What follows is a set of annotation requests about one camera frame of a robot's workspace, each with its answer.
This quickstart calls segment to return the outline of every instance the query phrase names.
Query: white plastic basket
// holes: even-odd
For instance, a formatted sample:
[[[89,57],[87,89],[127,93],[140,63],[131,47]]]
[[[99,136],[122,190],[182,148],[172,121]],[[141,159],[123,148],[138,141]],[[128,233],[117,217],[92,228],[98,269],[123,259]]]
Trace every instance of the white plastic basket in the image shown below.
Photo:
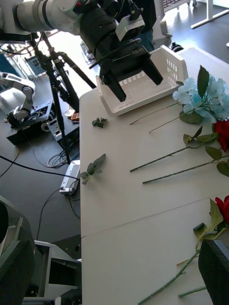
[[[161,46],[153,51],[151,60],[163,76],[162,83],[156,86],[143,71],[120,81],[119,83],[126,93],[124,102],[120,102],[97,76],[99,96],[110,116],[121,115],[167,96],[177,89],[176,81],[184,81],[188,77],[184,59],[166,46]]]

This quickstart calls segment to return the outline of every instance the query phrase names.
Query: tripod leg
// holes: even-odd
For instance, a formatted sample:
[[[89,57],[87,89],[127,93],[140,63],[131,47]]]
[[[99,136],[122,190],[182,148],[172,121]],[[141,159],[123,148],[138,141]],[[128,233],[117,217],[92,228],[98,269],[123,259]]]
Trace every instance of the tripod leg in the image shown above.
[[[63,59],[67,62],[67,64],[84,80],[88,86],[90,86],[92,89],[96,88],[96,85],[86,76],[86,74],[74,63],[71,58],[68,57],[67,54],[64,52],[61,52],[60,55],[63,57]]]
[[[50,81],[50,83],[51,83],[51,88],[52,88],[53,100],[54,100],[54,104],[55,104],[55,108],[56,108],[57,122],[58,122],[58,125],[60,128],[60,131],[62,133],[62,145],[63,145],[63,148],[66,153],[67,162],[68,162],[68,164],[70,164],[71,161],[70,161],[70,157],[69,157],[69,147],[68,147],[68,143],[67,143],[66,136],[64,133],[64,122],[63,122],[63,116],[61,113],[59,97],[58,97],[57,90],[56,90],[54,84],[52,84],[51,81]]]

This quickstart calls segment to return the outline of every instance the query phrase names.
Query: white table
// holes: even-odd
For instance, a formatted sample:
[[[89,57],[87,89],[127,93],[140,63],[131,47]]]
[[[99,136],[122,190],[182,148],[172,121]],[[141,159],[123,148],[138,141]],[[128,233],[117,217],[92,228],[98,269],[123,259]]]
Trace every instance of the white table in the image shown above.
[[[213,21],[219,17],[222,17],[229,13],[229,10],[224,10],[216,15],[213,15],[213,0],[207,0],[207,18],[191,25],[191,29],[195,29],[201,25],[204,25],[210,21]]]
[[[199,65],[229,83],[229,65],[197,49],[180,54],[190,77]],[[184,147],[183,134],[197,126],[176,120],[152,134],[148,131],[179,114],[180,106],[130,123],[173,103],[171,96],[117,118],[108,117],[97,89],[81,97],[81,170],[106,153],[103,173],[81,185],[83,305],[135,305],[178,271],[176,264],[195,251],[192,229],[209,223],[209,199],[228,194],[229,180],[215,165],[142,185],[142,181],[210,160],[204,150],[185,151],[174,158],[130,173],[137,165]],[[92,126],[96,117],[108,118],[104,129]],[[204,125],[204,133],[211,131]],[[178,293],[203,281],[197,262],[166,291],[147,305],[212,304],[206,291],[179,300]]]

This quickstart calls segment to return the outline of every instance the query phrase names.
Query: tripod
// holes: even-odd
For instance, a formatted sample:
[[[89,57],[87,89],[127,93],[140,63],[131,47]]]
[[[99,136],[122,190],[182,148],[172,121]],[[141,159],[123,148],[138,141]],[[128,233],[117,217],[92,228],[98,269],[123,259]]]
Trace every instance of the tripod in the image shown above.
[[[42,34],[42,38],[45,41],[50,56],[44,55],[37,46],[36,41],[33,39],[30,41],[30,45],[34,48],[35,56],[37,57],[41,67],[46,71],[51,89],[53,100],[56,108],[57,122],[62,133],[62,145],[66,153],[68,164],[70,164],[69,147],[64,133],[64,121],[61,113],[60,101],[58,93],[63,101],[67,102],[76,112],[79,112],[79,98],[64,70],[65,62],[92,88],[96,88],[96,85],[84,74],[84,72],[68,57],[64,52],[56,53],[54,48],[51,46],[48,37],[45,33]],[[61,82],[55,77],[55,70],[53,65],[56,67],[66,89],[61,85]]]

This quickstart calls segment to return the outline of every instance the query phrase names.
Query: artificial flower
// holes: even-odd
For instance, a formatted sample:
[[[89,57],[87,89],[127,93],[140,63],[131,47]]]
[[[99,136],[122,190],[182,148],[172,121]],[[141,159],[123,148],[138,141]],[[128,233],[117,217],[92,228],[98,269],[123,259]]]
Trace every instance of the artificial flower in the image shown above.
[[[216,197],[216,204],[219,208],[221,215],[223,216],[223,220],[227,224],[229,224],[229,196],[226,196],[224,201]]]
[[[214,124],[214,132],[218,133],[218,142],[222,150],[229,148],[229,121],[218,121]]]

